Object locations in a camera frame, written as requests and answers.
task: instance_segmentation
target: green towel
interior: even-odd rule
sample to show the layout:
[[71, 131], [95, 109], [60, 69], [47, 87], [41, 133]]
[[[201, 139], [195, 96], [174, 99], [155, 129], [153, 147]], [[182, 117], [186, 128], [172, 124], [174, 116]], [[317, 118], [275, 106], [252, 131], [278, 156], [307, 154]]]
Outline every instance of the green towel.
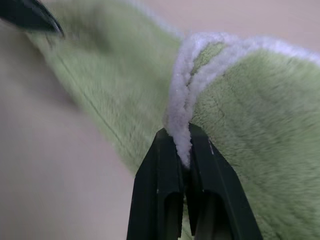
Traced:
[[236, 170], [265, 240], [320, 239], [318, 55], [265, 37], [182, 41], [122, 0], [48, 7], [66, 37], [31, 41], [133, 174], [163, 125], [188, 166], [191, 121]]

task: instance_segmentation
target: towel fold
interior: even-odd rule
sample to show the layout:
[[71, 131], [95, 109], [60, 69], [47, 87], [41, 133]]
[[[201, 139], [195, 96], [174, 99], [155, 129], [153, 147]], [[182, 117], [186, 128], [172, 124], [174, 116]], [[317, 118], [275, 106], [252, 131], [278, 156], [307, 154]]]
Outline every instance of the towel fold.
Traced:
[[[188, 166], [192, 122], [237, 172], [264, 239], [320, 239], [318, 55], [227, 33], [182, 42], [122, 0], [48, 8], [65, 39], [30, 40], [133, 174], [163, 122]], [[187, 216], [183, 228], [182, 239], [191, 239]]]

